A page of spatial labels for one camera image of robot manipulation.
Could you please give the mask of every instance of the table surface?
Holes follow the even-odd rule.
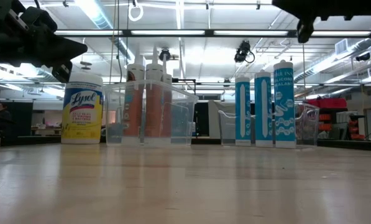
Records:
[[[7,147],[0,223],[371,224],[371,151]]]

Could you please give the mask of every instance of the lysol logo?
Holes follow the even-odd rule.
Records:
[[[72,95],[70,112],[80,109],[94,109],[97,94],[93,91],[82,91]]]

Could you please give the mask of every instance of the caulk tube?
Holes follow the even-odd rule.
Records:
[[[273,66],[275,84],[275,147],[295,148],[295,94],[293,64],[282,60]]]
[[[166,57],[163,58],[163,82],[172,85],[172,76],[167,74]],[[172,143],[172,90],[163,88],[162,141]]]
[[[236,146],[251,145],[250,130],[250,79],[238,77],[235,80],[236,105]]]
[[[143,66],[142,56],[139,48],[135,55],[133,64],[127,66],[127,83],[124,98],[124,110],[122,117],[123,137],[122,144],[140,144],[140,128],[142,121],[142,95],[144,86],[131,82],[145,79],[145,67]]]
[[[145,77],[147,80],[162,82],[163,66],[158,64],[157,50],[153,48],[152,63],[147,65]],[[146,84],[147,105],[145,115],[145,139],[144,143],[150,146],[161,146],[162,133],[162,86],[156,83]]]
[[[271,73],[261,70],[255,74],[255,145],[272,147]]]

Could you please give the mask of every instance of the clear plastic bin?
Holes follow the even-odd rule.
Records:
[[[198,97],[155,80],[104,88],[106,142],[131,146],[189,146]]]
[[[297,145],[318,144],[319,108],[306,103],[295,103],[296,113],[296,140]],[[223,146],[235,146],[235,120],[236,115],[218,111],[221,144]],[[272,128],[275,129],[275,120],[272,120]],[[251,116],[250,129],[252,137],[250,143],[255,146],[255,116]]]

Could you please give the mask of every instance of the person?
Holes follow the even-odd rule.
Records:
[[[10,135],[11,129],[10,124],[5,122],[5,120],[11,121],[11,114],[7,110],[7,105],[4,103],[0,103],[0,130],[3,132],[5,136]]]

